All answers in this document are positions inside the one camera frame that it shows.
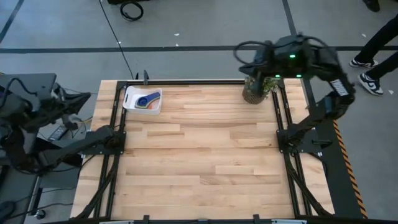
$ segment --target wooden tabletop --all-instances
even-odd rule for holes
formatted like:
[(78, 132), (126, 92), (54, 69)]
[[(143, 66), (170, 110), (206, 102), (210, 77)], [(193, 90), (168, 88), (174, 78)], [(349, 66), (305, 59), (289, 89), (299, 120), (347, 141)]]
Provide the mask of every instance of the wooden tabletop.
[[(101, 82), (92, 130), (109, 124), (116, 82)], [(308, 115), (301, 82), (285, 84), (293, 121), (299, 122)], [(159, 87), (164, 98), (160, 115), (127, 114), (113, 220), (294, 217), (271, 97), (250, 105), (239, 85)], [(96, 192), (102, 161), (96, 156), (81, 171), (72, 217)], [(333, 213), (321, 162), (302, 154), (302, 165), (308, 188)]]

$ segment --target wood plank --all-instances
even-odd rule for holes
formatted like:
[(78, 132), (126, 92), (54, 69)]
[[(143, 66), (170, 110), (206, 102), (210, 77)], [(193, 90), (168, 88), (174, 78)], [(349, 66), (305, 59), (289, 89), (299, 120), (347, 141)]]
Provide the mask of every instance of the wood plank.
[[(293, 120), (298, 122), (308, 115), (300, 80), (286, 80), (285, 84)], [(115, 80), (101, 82), (92, 130), (109, 124), (115, 88)], [(261, 218), (294, 216), (275, 137), (272, 98), (249, 105), (239, 85), (159, 88), (164, 94), (160, 115), (127, 114), (114, 220), (141, 220), (143, 215), (161, 220), (248, 219), (255, 213)], [(102, 159), (96, 156), (82, 169), (73, 217), (95, 193)], [(321, 162), (302, 155), (302, 164), (308, 188), (333, 212)], [(302, 198), (299, 200), (303, 210)]]

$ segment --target potted plant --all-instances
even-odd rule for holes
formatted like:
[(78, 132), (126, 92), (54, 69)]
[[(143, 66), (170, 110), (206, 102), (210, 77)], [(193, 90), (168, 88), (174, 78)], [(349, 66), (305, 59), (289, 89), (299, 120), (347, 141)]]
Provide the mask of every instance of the potted plant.
[(265, 98), (268, 97), (270, 91), (276, 89), (278, 80), (276, 78), (265, 78), (262, 83), (263, 91), (261, 94), (256, 93), (256, 85), (257, 83), (255, 78), (246, 76), (244, 79), (244, 88), (242, 92), (244, 100), (255, 105), (261, 103)]

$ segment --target yellow and black hazard tape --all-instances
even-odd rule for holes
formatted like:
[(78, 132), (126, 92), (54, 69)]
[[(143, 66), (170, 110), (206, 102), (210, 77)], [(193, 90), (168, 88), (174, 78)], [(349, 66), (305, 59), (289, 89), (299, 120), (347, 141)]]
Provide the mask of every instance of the yellow and black hazard tape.
[(336, 131), (337, 139), (338, 139), (338, 142), (339, 142), (339, 145), (341, 148), (341, 152), (343, 153), (343, 157), (346, 162), (347, 171), (348, 171), (349, 178), (351, 179), (351, 183), (354, 188), (354, 192), (355, 192), (356, 199), (358, 201), (359, 208), (361, 209), (363, 218), (368, 218), (368, 214), (366, 213), (365, 206), (363, 204), (362, 197), (361, 197), (361, 194), (358, 189), (358, 185), (356, 184), (356, 180), (355, 180), (354, 173), (353, 173), (353, 168), (351, 167), (351, 163), (349, 163), (347, 150), (343, 143), (343, 138), (341, 137), (340, 130), (338, 129), (337, 121), (334, 120), (333, 125), (335, 127), (335, 131)]

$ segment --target black metal frame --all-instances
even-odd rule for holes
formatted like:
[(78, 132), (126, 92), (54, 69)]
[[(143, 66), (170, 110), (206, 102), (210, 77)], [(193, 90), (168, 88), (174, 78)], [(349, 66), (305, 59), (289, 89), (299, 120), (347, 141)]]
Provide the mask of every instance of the black metal frame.
[[(243, 85), (243, 84), (244, 84), (243, 79), (242, 80), (146, 80), (145, 82), (143, 82), (142, 80), (118, 81), (117, 85), (116, 85), (116, 93), (115, 93), (115, 97), (114, 97), (110, 125), (111, 126), (115, 125), (118, 104), (119, 104), (119, 98), (120, 98), (122, 89), (127, 88), (131, 85)], [(284, 83), (282, 80), (279, 83), (279, 89), (280, 89), (280, 92), (282, 95), (282, 101), (283, 101), (283, 105), (284, 105), (284, 109), (285, 109), (285, 115), (287, 118), (287, 122), (288, 122), (288, 124), (292, 124), (292, 117), (290, 114), (290, 108), (289, 108), (289, 103), (287, 100), (287, 94), (286, 94), (285, 86), (284, 86)], [(276, 91), (272, 92), (272, 99), (274, 101), (274, 109), (275, 109), (276, 119), (277, 119), (277, 123), (278, 123), (278, 129), (283, 129), (284, 127), (283, 127), (283, 122), (282, 122), (282, 115), (280, 112), (280, 106), (279, 106), (279, 101), (278, 101), (278, 96), (277, 96)], [(124, 131), (125, 121), (126, 121), (126, 109), (123, 108), (122, 113), (121, 113), (119, 129), (118, 129), (119, 132), (125, 133), (125, 131)], [(297, 183), (297, 181), (299, 181), (299, 182), (305, 184), (300, 155), (299, 155), (299, 153), (291, 155), (291, 156), (294, 156), (295, 163), (296, 163), (297, 176), (298, 176), (298, 179), (296, 179), (296, 180), (294, 180), (294, 178), (292, 178), (288, 172), (288, 170), (291, 168), (289, 166), (292, 165), (291, 161), (290, 161), (290, 154), (283, 153), (283, 155), (284, 155), (284, 159), (285, 159), (285, 166), (287, 169), (287, 178), (289, 181), (290, 196), (291, 196), (293, 211), (294, 211), (294, 215), (295, 215), (295, 219), (289, 220), (290, 223), (293, 223), (292, 221), (294, 221), (294, 220), (295, 221), (304, 220), (304, 221), (307, 221), (307, 223), (323, 223), (323, 224), (327, 224), (327, 223), (347, 223), (347, 224), (348, 223), (398, 223), (395, 221), (387, 221), (387, 220), (367, 220), (367, 219), (360, 219), (360, 218), (312, 216), (309, 200), (311, 200), (311, 199), (313, 200), (314, 198), (308, 199), (304, 193), (303, 193), (303, 199), (304, 199), (306, 215), (301, 215), (300, 210), (299, 210), (298, 200), (297, 200), (297, 193), (295, 190), (295, 181), (296, 181), (296, 183)], [(114, 190), (116, 187), (116, 177), (117, 177), (117, 168), (118, 168), (119, 160), (120, 160), (120, 155), (115, 155), (113, 162), (114, 163), (116, 162), (116, 175), (112, 178), (112, 180), (110, 182), (105, 217), (100, 217), (101, 200), (99, 200), (98, 203), (96, 204), (93, 218), (74, 219), (74, 220), (70, 220), (68, 222), (57, 222), (58, 224), (59, 223), (99, 223), (99, 222), (107, 222), (107, 221), (111, 220)], [(106, 173), (107, 173), (108, 163), (109, 163), (109, 156), (105, 155), (104, 160), (103, 160), (102, 169), (101, 169), (99, 185), (102, 185), (104, 183)], [(260, 224), (260, 223), (283, 223), (283, 220), (260, 219), (259, 215), (253, 215), (253, 219), (250, 219), (250, 220), (149, 220), (149, 216), (144, 215), (142, 220), (126, 220), (123, 222), (138, 223), (138, 224), (149, 224), (149, 223), (158, 223), (158, 224), (169, 224), (169, 223), (197, 223), (197, 224), (238, 223), (238, 224), (245, 224), (245, 223), (255, 223), (255, 224)]]

